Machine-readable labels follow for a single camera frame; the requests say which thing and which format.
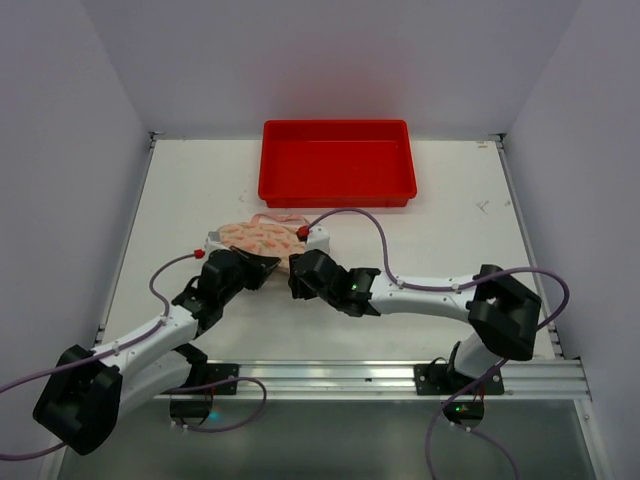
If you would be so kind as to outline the aluminium mounting rail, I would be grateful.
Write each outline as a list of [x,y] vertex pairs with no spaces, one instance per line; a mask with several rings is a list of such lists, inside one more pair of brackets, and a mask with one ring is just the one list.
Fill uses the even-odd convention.
[[[408,361],[249,361],[236,360],[233,377],[261,381],[270,400],[433,400],[451,393],[426,386],[417,360]],[[587,400],[590,390],[578,361],[509,363],[478,394],[465,399]]]

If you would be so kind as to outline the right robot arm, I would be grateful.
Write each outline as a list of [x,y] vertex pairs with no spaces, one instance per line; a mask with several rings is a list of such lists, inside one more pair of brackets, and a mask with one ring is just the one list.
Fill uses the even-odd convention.
[[481,377],[501,360],[533,358],[540,297],[495,265],[478,274],[439,279],[427,290],[376,268],[347,270],[321,250],[289,257],[295,299],[320,298],[351,317],[418,314],[452,319],[473,329],[457,342],[447,362],[451,379]]

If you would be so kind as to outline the floral mesh laundry bag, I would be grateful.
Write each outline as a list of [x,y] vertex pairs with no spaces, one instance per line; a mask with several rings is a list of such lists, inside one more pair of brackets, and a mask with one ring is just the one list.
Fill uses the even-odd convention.
[[309,221],[298,214],[258,213],[249,221],[218,227],[209,234],[209,238],[215,245],[277,257],[280,259],[277,269],[288,274],[289,257],[305,250],[305,243],[298,238],[297,232],[308,225]]

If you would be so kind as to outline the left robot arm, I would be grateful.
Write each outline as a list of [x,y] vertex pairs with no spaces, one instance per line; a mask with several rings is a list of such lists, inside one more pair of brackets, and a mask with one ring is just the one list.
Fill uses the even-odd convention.
[[193,340],[211,329],[241,291],[259,289],[280,264],[236,247],[191,253],[201,271],[163,309],[132,332],[60,356],[34,420],[80,455],[95,451],[131,410],[169,392],[193,392],[206,378],[207,355]]

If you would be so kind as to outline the red plastic tray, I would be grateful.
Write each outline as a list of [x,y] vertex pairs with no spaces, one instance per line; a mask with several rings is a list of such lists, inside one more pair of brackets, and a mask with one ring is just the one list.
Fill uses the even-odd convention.
[[404,207],[417,191],[403,120],[264,124],[258,196],[270,208]]

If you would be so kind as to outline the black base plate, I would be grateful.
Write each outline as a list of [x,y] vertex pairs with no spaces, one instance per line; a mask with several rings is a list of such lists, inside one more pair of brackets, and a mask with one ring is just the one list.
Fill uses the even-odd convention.
[[[452,395],[463,387],[471,384],[474,379],[456,372],[443,357],[436,357],[427,363],[418,363],[413,366],[413,381],[415,392],[418,396],[428,395]],[[505,393],[503,380],[500,374],[495,374],[488,380],[484,380],[469,395],[497,396]]]
[[203,384],[215,383],[215,386],[204,390],[209,396],[232,396],[237,393],[237,378],[240,372],[240,365],[236,363],[215,363],[208,364],[205,368]]

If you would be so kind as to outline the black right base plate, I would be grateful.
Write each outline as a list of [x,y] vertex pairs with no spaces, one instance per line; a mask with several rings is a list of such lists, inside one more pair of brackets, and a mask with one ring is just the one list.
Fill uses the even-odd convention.
[[[463,387],[471,384],[474,379],[456,372],[443,357],[436,357],[427,363],[418,363],[413,366],[413,381],[415,392],[418,396],[428,395],[452,395]],[[488,380],[484,380],[469,395],[497,396],[505,393],[503,380],[500,374],[495,374]]]

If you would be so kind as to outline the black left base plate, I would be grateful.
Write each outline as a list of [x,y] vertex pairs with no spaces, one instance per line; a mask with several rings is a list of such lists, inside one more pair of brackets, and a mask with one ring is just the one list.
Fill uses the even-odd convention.
[[215,383],[215,386],[204,390],[209,396],[232,396],[237,393],[237,378],[240,372],[240,365],[236,363],[215,363],[208,364],[205,368],[203,384]]

